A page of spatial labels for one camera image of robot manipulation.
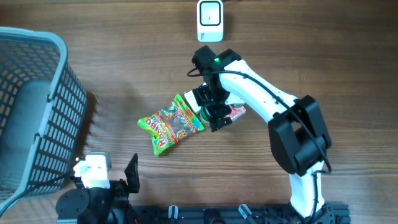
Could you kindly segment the red tissue pack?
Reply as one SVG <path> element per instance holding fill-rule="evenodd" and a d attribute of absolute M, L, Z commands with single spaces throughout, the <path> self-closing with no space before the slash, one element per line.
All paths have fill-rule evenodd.
<path fill-rule="evenodd" d="M 236 121 L 240 116 L 242 116 L 246 112 L 246 109 L 243 106 L 235 107 L 233 105 L 230 105 L 229 107 L 231 109 L 231 112 L 227 114 L 225 118 L 230 118 L 232 122 Z"/>

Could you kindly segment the Haribo gummy candy bag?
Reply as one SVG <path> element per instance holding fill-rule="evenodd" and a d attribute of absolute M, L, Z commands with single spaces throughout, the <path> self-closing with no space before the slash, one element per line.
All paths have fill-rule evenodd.
<path fill-rule="evenodd" d="M 169 107 L 139 119 L 137 125 L 150 133 L 156 156 L 181 140 L 205 129 L 179 94 L 175 96 Z"/>

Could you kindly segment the green lid jar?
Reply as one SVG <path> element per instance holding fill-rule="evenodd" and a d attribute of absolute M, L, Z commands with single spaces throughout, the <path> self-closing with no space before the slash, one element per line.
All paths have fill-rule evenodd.
<path fill-rule="evenodd" d="M 204 106 L 202 106 L 201 109 L 200 109 L 200 119 L 201 119 L 203 124 L 205 124 L 207 126 L 210 125 L 209 114 L 208 114 L 207 109 Z"/>

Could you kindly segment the white carton box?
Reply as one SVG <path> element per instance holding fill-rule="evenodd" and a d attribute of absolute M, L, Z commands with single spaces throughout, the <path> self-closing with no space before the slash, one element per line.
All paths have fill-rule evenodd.
<path fill-rule="evenodd" d="M 201 106 L 198 105 L 193 90 L 186 91 L 183 93 L 185 101 L 190 109 L 195 113 L 198 114 L 200 112 Z"/>

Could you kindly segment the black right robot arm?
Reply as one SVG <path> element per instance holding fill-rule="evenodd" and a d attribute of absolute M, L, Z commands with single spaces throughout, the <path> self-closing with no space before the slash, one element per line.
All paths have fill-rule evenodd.
<path fill-rule="evenodd" d="M 291 207 L 303 221 L 315 222 L 325 204 L 320 177 L 331 172 L 326 156 L 331 137 L 318 102 L 279 90 L 231 49 L 217 55 L 205 45 L 192 64 L 187 75 L 204 81 L 192 91 L 200 117 L 217 131 L 232 123 L 231 96 L 251 107 L 267 123 L 272 155 L 289 174 Z"/>

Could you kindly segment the white barcode scanner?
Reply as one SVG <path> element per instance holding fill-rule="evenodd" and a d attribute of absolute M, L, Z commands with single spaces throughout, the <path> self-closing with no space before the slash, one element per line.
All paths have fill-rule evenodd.
<path fill-rule="evenodd" d="M 221 42 L 224 34 L 224 7 L 221 0 L 197 2 L 197 39 L 199 42 Z"/>

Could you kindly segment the grey plastic mesh basket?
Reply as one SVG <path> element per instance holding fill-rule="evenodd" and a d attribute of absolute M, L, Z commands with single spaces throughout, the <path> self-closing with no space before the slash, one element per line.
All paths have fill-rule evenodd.
<path fill-rule="evenodd" d="M 1 210 L 65 186 L 87 106 L 62 38 L 1 28 Z"/>

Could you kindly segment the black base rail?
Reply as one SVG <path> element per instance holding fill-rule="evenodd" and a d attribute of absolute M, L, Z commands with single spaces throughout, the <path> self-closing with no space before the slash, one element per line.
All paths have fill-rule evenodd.
<path fill-rule="evenodd" d="M 290 206 L 273 204 L 239 207 L 135 206 L 123 214 L 114 209 L 107 216 L 79 218 L 78 223 L 311 223 Z"/>

